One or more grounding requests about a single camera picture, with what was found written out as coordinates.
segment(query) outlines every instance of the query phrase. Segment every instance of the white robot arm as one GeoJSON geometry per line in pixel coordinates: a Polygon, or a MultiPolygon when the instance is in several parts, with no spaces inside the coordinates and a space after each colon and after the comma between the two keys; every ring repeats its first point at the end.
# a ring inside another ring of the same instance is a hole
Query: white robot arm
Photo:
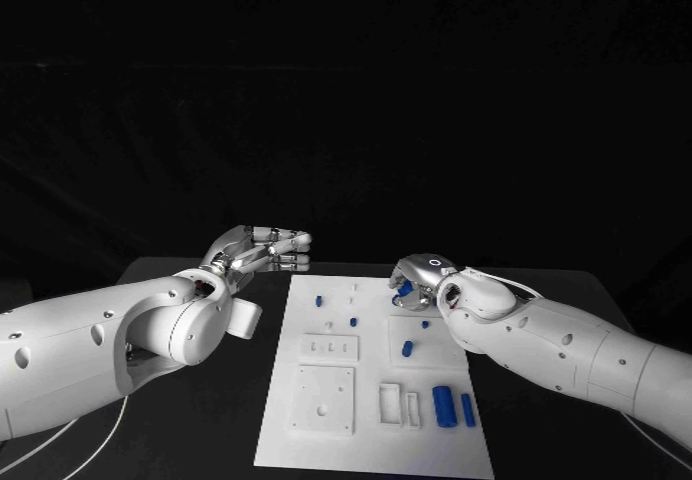
{"type": "Polygon", "coordinates": [[[306,271],[306,232],[238,226],[199,268],[54,298],[0,315],[0,441],[68,423],[198,365],[261,308],[234,298],[255,271],[306,271]]]}
{"type": "Polygon", "coordinates": [[[434,302],[452,336],[473,353],[547,389],[642,420],[692,448],[692,356],[643,340],[586,311],[524,300],[472,268],[439,255],[397,264],[390,287],[414,311],[434,302]]]}

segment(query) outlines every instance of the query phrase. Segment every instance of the black background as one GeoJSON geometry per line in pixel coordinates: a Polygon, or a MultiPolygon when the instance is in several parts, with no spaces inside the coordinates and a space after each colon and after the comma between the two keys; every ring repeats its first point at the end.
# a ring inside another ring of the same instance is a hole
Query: black background
{"type": "Polygon", "coordinates": [[[22,2],[0,268],[36,299],[237,224],[317,261],[586,270],[689,350],[687,2],[22,2]]]}

